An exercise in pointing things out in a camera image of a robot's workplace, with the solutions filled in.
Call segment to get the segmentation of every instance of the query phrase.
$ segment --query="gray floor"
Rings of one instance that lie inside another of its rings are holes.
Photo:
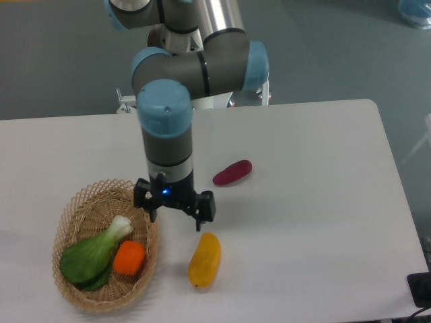
[[[239,2],[249,37],[269,52],[272,104],[374,100],[397,164],[426,132],[431,31],[404,23],[396,1]],[[113,113],[150,30],[117,32],[102,0],[0,3],[0,22],[0,119]],[[259,104],[253,92],[236,101]],[[401,177],[419,235],[431,235],[431,190],[422,174]]]

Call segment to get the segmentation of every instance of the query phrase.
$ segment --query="yellow vegetable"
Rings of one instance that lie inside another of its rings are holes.
[[[210,286],[217,274],[222,248],[217,237],[205,232],[189,265],[189,280],[196,288]]]

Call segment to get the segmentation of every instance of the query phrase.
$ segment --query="bok choy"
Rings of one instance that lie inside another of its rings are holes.
[[[90,290],[95,285],[99,287],[100,282],[107,283],[113,252],[118,242],[132,232],[130,223],[129,219],[117,215],[102,233],[66,248],[60,260],[60,271],[66,280]]]

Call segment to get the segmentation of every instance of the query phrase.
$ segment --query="robotic arm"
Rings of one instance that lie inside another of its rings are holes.
[[[117,29],[157,24],[149,47],[132,62],[150,181],[140,178],[136,207],[156,219],[160,206],[183,210],[201,224],[216,212],[213,192],[193,184],[191,100],[267,81],[269,64],[261,42],[247,39],[236,0],[105,0]]]

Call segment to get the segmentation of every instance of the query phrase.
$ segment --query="wicker basket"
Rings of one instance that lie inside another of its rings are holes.
[[[152,277],[159,244],[158,225],[151,223],[142,209],[133,206],[133,187],[132,182],[122,180],[89,185],[72,198],[61,217],[53,252],[55,283],[65,299],[87,312],[108,312],[131,303],[143,293]],[[135,276],[112,271],[108,284],[101,289],[80,291],[60,273],[61,255],[66,247],[107,229],[116,215],[131,220],[133,231],[122,241],[133,240],[145,246],[144,264]]]

